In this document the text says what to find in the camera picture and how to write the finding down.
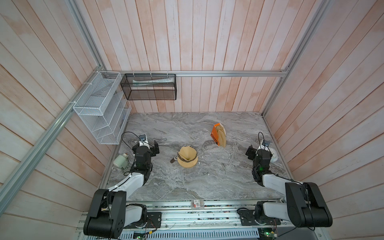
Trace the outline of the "ribbed glass dripper cone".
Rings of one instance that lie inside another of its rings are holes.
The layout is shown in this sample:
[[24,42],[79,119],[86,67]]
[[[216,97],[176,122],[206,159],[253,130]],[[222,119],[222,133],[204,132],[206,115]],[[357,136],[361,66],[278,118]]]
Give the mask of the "ribbed glass dripper cone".
[[193,159],[195,159],[196,157],[198,157],[198,155],[197,155],[196,150],[186,148],[186,149],[181,149],[178,152],[178,157],[180,159],[183,159],[183,161],[185,161],[185,162],[189,162],[189,161],[192,161]]

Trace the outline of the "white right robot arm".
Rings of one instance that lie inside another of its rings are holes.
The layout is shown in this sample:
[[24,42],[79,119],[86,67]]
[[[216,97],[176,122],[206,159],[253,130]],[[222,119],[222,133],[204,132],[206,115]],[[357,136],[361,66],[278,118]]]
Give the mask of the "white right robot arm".
[[255,222],[259,225],[277,223],[278,220],[291,222],[297,228],[328,228],[333,224],[331,212],[315,183],[287,179],[270,170],[272,152],[260,146],[249,146],[248,159],[253,161],[252,175],[262,187],[283,195],[278,202],[260,201],[254,210]]

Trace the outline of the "single brown paper filter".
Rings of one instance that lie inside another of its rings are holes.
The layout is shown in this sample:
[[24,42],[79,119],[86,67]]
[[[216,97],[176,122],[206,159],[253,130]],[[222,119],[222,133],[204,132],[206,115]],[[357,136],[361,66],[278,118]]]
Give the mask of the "single brown paper filter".
[[194,147],[184,145],[178,152],[178,158],[185,163],[193,162],[198,158],[198,152]]

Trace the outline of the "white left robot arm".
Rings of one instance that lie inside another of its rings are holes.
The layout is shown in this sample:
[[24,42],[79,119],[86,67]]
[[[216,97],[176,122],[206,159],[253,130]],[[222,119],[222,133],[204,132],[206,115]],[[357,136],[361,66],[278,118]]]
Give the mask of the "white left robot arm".
[[134,163],[121,182],[108,189],[98,189],[92,199],[83,233],[101,239],[118,239],[126,226],[145,228],[148,211],[143,204],[127,204],[127,199],[149,179],[152,157],[160,153],[159,145],[146,142],[133,147]]

